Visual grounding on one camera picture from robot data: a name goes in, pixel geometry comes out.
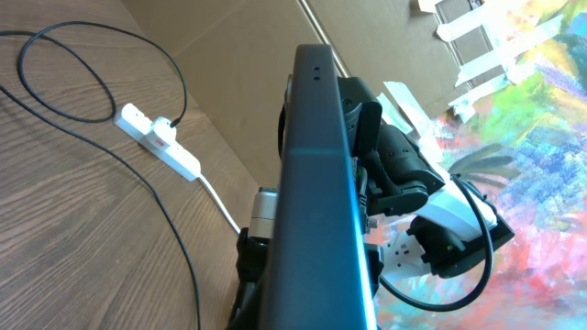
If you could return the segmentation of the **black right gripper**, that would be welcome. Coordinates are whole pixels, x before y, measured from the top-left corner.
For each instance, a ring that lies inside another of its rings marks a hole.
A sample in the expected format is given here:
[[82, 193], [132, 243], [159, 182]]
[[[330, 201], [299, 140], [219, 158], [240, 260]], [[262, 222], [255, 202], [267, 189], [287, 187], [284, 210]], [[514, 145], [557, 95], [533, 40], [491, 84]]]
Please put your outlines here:
[[374, 329], [381, 251], [357, 229], [294, 230], [276, 241], [248, 227], [237, 241], [238, 291], [230, 329]]

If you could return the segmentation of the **Samsung Galaxy smartphone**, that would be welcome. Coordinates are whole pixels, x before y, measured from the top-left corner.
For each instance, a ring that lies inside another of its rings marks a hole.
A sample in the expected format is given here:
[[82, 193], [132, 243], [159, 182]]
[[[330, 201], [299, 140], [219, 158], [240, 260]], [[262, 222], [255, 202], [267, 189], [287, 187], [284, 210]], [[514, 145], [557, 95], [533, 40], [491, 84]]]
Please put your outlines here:
[[296, 49], [261, 329], [377, 326], [332, 50]]

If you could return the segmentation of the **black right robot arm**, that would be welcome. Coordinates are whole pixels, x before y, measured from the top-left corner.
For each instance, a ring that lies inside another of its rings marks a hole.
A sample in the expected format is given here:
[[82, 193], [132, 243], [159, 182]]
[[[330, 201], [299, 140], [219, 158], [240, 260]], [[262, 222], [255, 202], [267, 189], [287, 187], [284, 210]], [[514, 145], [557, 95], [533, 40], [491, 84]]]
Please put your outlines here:
[[435, 169], [381, 121], [355, 78], [291, 76], [279, 124], [281, 182], [260, 189], [238, 236], [231, 329], [374, 329], [374, 295], [393, 280], [444, 279], [482, 265], [449, 303], [400, 300], [429, 312], [471, 304], [513, 229], [459, 175]]

